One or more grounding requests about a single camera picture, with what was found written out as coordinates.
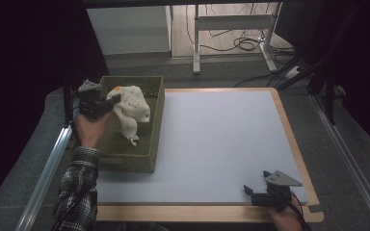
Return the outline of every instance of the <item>hand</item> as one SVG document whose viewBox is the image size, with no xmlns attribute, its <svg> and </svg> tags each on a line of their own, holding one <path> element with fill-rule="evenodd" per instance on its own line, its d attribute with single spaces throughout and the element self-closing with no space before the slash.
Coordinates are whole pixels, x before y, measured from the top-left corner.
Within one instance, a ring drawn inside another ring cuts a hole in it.
<svg viewBox="0 0 370 231">
<path fill-rule="evenodd" d="M 109 112 L 99 119 L 91 119 L 85 115 L 79 114 L 74 119 L 77 135 L 79 136 L 82 146 L 97 148 L 104 135 L 107 120 L 111 115 L 112 112 Z"/>
<path fill-rule="evenodd" d="M 300 210 L 300 203 L 295 196 L 291 202 L 296 208 Z M 277 231 L 302 231 L 302 226 L 299 222 L 297 214 L 290 208 L 286 207 L 283 211 L 278 212 L 275 208 L 267 208 Z"/>
</svg>

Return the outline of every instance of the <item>table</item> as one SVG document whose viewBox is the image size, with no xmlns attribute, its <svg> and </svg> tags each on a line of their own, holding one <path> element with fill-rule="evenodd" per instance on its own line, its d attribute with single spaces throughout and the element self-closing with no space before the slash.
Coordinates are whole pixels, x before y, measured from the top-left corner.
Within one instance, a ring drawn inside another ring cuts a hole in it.
<svg viewBox="0 0 370 231">
<path fill-rule="evenodd" d="M 294 138 L 287 116 L 283 110 L 278 93 L 274 89 L 167 89 L 166 92 L 246 92 L 267 91 L 275 102 L 277 112 L 285 135 L 292 150 L 304 189 L 308 194 L 308 203 L 304 205 L 304 218 L 308 222 L 321 222 L 324 214 L 311 213 L 312 206 L 318 206 L 319 201 L 312 187 L 300 149 Z M 98 221 L 187 221 L 187 222 L 267 222 L 270 221 L 265 210 L 247 204 L 212 205 L 212 204 L 178 204 L 152 203 L 139 205 L 121 205 L 115 203 L 99 203 Z"/>
</svg>

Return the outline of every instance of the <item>black stand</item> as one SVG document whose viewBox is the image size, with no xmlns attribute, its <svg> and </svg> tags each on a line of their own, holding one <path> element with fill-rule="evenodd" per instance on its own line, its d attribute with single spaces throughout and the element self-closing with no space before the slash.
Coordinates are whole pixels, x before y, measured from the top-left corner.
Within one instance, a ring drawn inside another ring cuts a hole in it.
<svg viewBox="0 0 370 231">
<path fill-rule="evenodd" d="M 347 10 L 347 13 L 338 28 L 337 32 L 334 35 L 334 38 L 331 41 L 330 46 L 328 47 L 326 53 L 324 54 L 323 58 L 321 60 L 308 67 L 306 70 L 301 71 L 299 74 L 297 74 L 295 77 L 289 79 L 288 81 L 282 83 L 277 87 L 277 90 L 284 90 L 287 87 L 299 82 L 304 77 L 314 73 L 313 78 L 310 80 L 307 91 L 310 94 L 317 94 L 320 92 L 323 85 L 326 84 L 326 110 L 325 114 L 327 118 L 329 119 L 331 124 L 334 124 L 334 119 L 332 115 L 332 107 L 333 107 L 333 99 L 334 99 L 334 79 L 332 75 L 330 74 L 330 64 L 332 60 L 332 56 L 334 55 L 334 52 L 336 50 L 336 47 L 341 42 L 342 38 L 350 28 L 352 22 L 354 21 L 354 18 L 357 16 L 357 13 L 359 12 L 359 9 L 363 5 L 363 0 L 355 0 L 352 2 L 352 5 Z"/>
</svg>

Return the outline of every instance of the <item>gray carpet floor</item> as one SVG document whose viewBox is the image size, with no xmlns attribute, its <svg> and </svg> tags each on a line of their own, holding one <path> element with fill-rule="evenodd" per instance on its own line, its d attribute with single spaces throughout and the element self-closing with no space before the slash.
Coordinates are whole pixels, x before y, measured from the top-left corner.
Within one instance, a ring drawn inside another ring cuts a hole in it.
<svg viewBox="0 0 370 231">
<path fill-rule="evenodd" d="M 164 76 L 166 88 L 266 87 L 270 78 L 261 56 L 203 58 L 201 74 L 192 73 L 191 59 L 165 56 L 106 57 L 111 75 Z M 279 92 L 285 112 L 301 149 L 325 213 L 313 230 L 370 230 L 370 209 L 361 196 L 337 148 L 305 91 L 308 78 Z M 274 86 L 278 79 L 270 83 Z M 48 156 L 64 126 L 62 90 L 46 98 L 46 108 L 33 137 L 0 188 L 0 230 L 14 230 L 36 185 Z M 370 138 L 335 100 L 336 126 L 370 183 Z M 33 230 L 49 230 L 57 186 L 70 160 L 67 150 L 40 208 Z M 261 230 L 254 224 L 164 223 L 170 230 Z M 111 223 L 98 223 L 97 230 L 113 230 Z"/>
</svg>

